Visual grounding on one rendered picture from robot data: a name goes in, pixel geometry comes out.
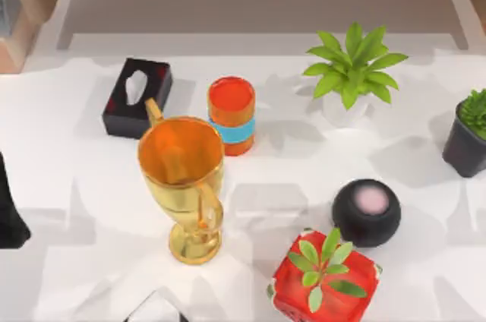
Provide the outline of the black and white flat object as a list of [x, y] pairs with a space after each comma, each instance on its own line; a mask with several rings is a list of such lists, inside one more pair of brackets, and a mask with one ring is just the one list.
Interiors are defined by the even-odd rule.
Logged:
[[190, 322], [166, 289], [152, 291], [123, 322]]

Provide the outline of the gold trophy cup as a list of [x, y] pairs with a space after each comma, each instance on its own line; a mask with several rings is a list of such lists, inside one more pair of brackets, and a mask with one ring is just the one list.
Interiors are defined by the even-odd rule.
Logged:
[[165, 118], [153, 98], [145, 106], [150, 128], [137, 158], [153, 198], [175, 223], [169, 249], [184, 264], [204, 264], [222, 245], [222, 139], [200, 118]]

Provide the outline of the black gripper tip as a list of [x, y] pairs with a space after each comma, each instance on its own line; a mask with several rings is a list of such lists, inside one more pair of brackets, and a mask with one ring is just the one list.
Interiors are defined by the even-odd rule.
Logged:
[[22, 248], [30, 237], [30, 229], [11, 196], [5, 161], [0, 152], [0, 250]]

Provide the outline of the green plant in black pot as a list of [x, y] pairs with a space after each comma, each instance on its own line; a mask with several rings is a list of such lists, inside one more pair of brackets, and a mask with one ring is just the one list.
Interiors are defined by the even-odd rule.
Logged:
[[442, 157], [463, 178], [486, 170], [486, 88], [457, 104]]

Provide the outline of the black round speaker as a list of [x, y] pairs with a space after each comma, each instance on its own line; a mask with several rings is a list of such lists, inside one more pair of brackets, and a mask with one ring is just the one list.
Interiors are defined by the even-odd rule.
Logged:
[[342, 187], [335, 196], [331, 214], [342, 238], [358, 248], [374, 248], [388, 242], [402, 219], [396, 194], [372, 178], [357, 179]]

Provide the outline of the orange and blue can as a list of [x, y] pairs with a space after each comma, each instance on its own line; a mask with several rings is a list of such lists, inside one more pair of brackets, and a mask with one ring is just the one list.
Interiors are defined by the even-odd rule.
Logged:
[[248, 152], [255, 132], [255, 91], [251, 83], [241, 77], [221, 77], [210, 85], [207, 103], [210, 124], [222, 137], [225, 155]]

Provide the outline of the plant in red square pot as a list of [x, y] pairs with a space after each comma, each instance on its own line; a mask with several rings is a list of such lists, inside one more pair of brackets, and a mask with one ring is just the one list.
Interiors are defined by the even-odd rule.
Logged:
[[292, 322], [361, 321], [383, 269], [340, 238], [304, 229], [273, 274], [267, 296]]

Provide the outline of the black tissue box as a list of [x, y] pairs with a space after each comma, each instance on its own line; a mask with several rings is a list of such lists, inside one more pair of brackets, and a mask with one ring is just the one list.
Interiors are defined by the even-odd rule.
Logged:
[[[141, 77], [142, 86], [129, 100], [129, 81]], [[149, 128], [145, 101], [153, 98], [163, 109], [172, 88], [172, 70], [167, 62], [127, 58], [103, 110], [106, 133], [116, 137], [138, 140]]]

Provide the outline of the leafy plant in white pot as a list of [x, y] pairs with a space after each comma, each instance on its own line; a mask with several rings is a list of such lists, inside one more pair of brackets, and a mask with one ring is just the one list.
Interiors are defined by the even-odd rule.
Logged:
[[308, 66], [303, 75], [318, 77], [313, 91], [321, 99], [323, 114], [328, 122], [338, 128], [353, 125], [371, 108], [374, 99], [391, 104], [391, 90], [399, 85], [385, 72], [409, 57], [391, 52], [383, 43], [385, 26], [364, 33], [362, 26], [352, 23], [341, 43], [332, 33], [318, 30], [319, 46], [307, 53], [322, 59]]

